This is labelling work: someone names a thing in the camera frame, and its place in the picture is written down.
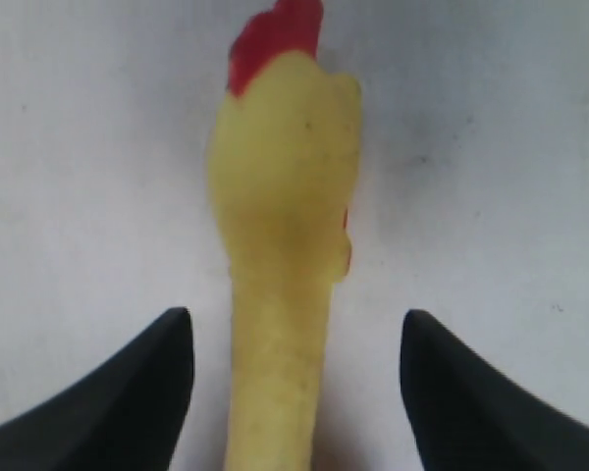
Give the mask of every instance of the white surface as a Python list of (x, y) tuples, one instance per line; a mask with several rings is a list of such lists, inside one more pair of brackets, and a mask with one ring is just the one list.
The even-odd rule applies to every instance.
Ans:
[[(219, 469), (229, 286), (202, 152), (229, 43), (268, 4), (0, 0), (0, 421), (186, 305), (173, 469)], [(367, 120), (320, 417), (340, 468), (420, 469), (409, 307), (589, 423), (589, 0), (330, 0), (322, 48)]]

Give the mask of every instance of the yellow rubber chicken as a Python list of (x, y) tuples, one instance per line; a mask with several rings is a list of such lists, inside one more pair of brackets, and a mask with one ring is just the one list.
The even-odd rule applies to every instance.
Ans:
[(316, 62), (320, 0), (279, 0), (230, 51), (208, 146), (234, 314), (227, 471), (307, 471), (333, 284), (348, 272), (358, 81)]

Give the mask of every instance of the rubber chicken neck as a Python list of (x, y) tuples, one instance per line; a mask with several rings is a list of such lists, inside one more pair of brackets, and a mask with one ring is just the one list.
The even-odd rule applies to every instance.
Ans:
[(316, 61), (322, 18), (320, 0), (279, 0), (248, 21), (210, 135), (209, 196), (233, 287), (227, 471), (310, 467), (362, 120), (357, 80)]

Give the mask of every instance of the rubber chicken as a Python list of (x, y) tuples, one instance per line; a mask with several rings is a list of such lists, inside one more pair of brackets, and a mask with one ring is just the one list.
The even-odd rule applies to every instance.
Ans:
[(210, 135), (233, 288), (227, 471), (310, 467), (362, 122), (358, 81), (316, 61), (322, 19), (320, 0), (279, 0), (248, 21)]

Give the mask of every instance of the red comb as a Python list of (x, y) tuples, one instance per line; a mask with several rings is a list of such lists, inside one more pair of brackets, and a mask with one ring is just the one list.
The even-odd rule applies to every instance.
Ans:
[(229, 89), (244, 94), (250, 82), (280, 54), (301, 51), (316, 59), (323, 22), (321, 0), (278, 0), (252, 17), (229, 53)]

